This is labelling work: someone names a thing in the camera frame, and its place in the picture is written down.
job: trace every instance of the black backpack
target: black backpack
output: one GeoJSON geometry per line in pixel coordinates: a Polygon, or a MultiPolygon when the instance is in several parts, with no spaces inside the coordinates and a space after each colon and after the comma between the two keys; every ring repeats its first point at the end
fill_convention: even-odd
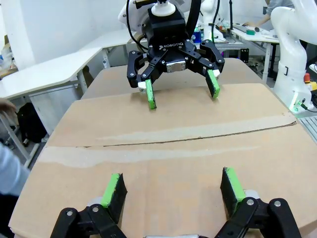
{"type": "Polygon", "coordinates": [[[22,134],[22,141],[29,139],[34,143],[40,143],[47,134],[32,103],[22,106],[17,113],[22,134]]]}

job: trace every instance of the bolt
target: bolt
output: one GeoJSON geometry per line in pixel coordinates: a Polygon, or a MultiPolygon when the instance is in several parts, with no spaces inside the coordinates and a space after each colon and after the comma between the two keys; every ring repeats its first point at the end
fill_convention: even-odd
{"type": "Polygon", "coordinates": [[[275,201],[274,202],[274,206],[275,207],[280,207],[281,206],[281,202],[280,201],[275,201]]]}
{"type": "Polygon", "coordinates": [[[247,204],[248,204],[249,206],[252,206],[252,205],[254,204],[254,201],[253,201],[252,199],[249,199],[249,200],[247,201],[247,204]]]}

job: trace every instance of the cardboard box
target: cardboard box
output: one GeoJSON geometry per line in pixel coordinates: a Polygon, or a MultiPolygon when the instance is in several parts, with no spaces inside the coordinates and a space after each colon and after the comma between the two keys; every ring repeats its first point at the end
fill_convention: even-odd
{"type": "Polygon", "coordinates": [[[265,202],[285,198],[301,231],[311,231],[316,144],[265,86],[222,85],[217,100],[206,87],[155,96],[155,111],[139,93],[75,102],[31,172],[12,230],[49,237],[61,209],[83,210],[123,173],[127,237],[212,238],[226,221],[222,168],[234,167],[245,189],[265,202]]]}

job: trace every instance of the gray shirt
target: gray shirt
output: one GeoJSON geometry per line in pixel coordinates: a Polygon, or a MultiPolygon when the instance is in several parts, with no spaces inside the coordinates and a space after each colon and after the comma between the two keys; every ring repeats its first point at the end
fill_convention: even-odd
{"type": "Polygon", "coordinates": [[[271,0],[267,6],[266,13],[271,16],[271,13],[274,8],[278,6],[287,6],[294,8],[294,5],[291,0],[271,0]]]}

